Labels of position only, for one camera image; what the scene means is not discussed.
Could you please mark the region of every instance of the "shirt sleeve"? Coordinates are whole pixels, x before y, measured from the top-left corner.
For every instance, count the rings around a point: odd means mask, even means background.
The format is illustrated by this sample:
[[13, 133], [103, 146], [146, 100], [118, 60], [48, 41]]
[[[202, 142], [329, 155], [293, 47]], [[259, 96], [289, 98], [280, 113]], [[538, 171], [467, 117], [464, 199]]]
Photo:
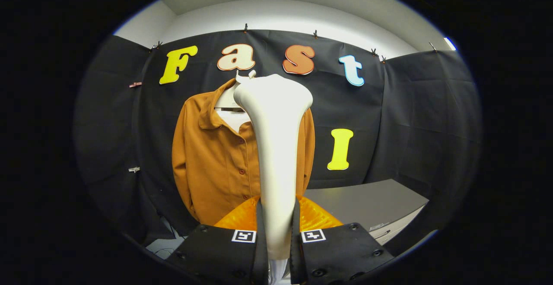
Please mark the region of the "shirt sleeve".
[[313, 114], [309, 108], [304, 114], [305, 124], [305, 164], [304, 164], [304, 191], [308, 188], [311, 170], [313, 168], [313, 157], [315, 155], [315, 124]]
[[182, 106], [182, 110], [178, 116], [176, 122], [175, 133], [172, 142], [172, 168], [173, 176], [175, 178], [176, 188], [178, 194], [182, 198], [182, 202], [196, 220], [199, 221], [198, 216], [194, 210], [192, 204], [192, 198], [190, 196], [190, 188], [188, 188], [188, 180], [186, 178], [186, 154], [184, 149], [184, 130], [186, 122], [186, 104]]

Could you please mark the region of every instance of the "orange letter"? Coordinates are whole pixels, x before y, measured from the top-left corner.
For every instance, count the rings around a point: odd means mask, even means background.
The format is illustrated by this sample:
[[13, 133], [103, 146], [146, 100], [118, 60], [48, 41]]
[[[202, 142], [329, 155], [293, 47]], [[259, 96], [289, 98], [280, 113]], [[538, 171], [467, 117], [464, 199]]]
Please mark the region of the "orange letter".
[[253, 47], [247, 44], [229, 45], [223, 49], [225, 56], [217, 62], [217, 68], [221, 70], [248, 70], [255, 65], [253, 61]]
[[303, 45], [291, 45], [284, 53], [286, 60], [282, 62], [284, 71], [289, 74], [309, 74], [315, 68], [312, 57], [315, 56], [315, 51], [312, 47], [304, 47]]

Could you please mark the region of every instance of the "binder clip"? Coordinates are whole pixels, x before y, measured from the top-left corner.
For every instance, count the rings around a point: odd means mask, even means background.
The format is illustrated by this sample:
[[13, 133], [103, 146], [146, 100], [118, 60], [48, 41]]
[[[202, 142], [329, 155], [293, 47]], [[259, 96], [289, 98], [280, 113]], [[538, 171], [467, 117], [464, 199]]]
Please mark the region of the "binder clip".
[[432, 49], [434, 49], [434, 52], [438, 53], [438, 51], [436, 51], [436, 48], [434, 47], [434, 45], [432, 43], [430, 43], [430, 45], [432, 45]]
[[163, 41], [161, 41], [161, 42], [158, 41], [158, 44], [154, 44], [154, 45], [152, 46], [152, 48], [150, 49], [150, 53], [151, 53], [153, 50], [159, 50], [159, 47], [160, 47], [160, 45], [162, 45], [162, 43], [163, 43]]

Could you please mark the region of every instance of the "gray table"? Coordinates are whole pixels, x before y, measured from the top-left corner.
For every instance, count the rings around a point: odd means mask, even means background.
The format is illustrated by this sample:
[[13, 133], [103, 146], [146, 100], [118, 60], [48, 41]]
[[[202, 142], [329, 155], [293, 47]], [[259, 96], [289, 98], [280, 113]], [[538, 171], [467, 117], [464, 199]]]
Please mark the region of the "gray table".
[[349, 187], [308, 189], [306, 198], [340, 222], [358, 222], [366, 230], [399, 220], [428, 200], [393, 179]]

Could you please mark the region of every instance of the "black fabric backdrop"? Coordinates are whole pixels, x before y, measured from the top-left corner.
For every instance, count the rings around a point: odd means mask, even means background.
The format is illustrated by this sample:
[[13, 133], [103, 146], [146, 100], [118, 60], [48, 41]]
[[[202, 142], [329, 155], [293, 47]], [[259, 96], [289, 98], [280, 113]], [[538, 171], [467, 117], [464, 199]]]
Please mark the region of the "black fabric backdrop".
[[[414, 53], [383, 64], [353, 45], [302, 33], [256, 30], [198, 35], [164, 43], [151, 53], [113, 36], [99, 51], [77, 102], [75, 143], [91, 195], [124, 230], [140, 232], [132, 235], [146, 243], [168, 234], [159, 215], [183, 235], [197, 225], [174, 185], [172, 135], [187, 98], [211, 92], [235, 76], [235, 70], [221, 71], [216, 63], [224, 47], [237, 43], [253, 47], [256, 63], [250, 70], [257, 76], [282, 75], [313, 95], [316, 142], [308, 188], [393, 178], [429, 198], [429, 206], [407, 227], [411, 230], [406, 228], [406, 234], [387, 244], [393, 252], [445, 224], [470, 185], [482, 136], [478, 92], [458, 53]], [[314, 49], [312, 73], [283, 70], [284, 51], [293, 44]], [[177, 71], [178, 81], [160, 85], [167, 53], [192, 45], [198, 53]], [[347, 81], [344, 65], [338, 62], [349, 54], [362, 63], [361, 87]], [[130, 89], [132, 82], [143, 85]], [[354, 133], [348, 147], [350, 167], [344, 171], [326, 168], [334, 128]], [[135, 166], [140, 171], [130, 173]]]

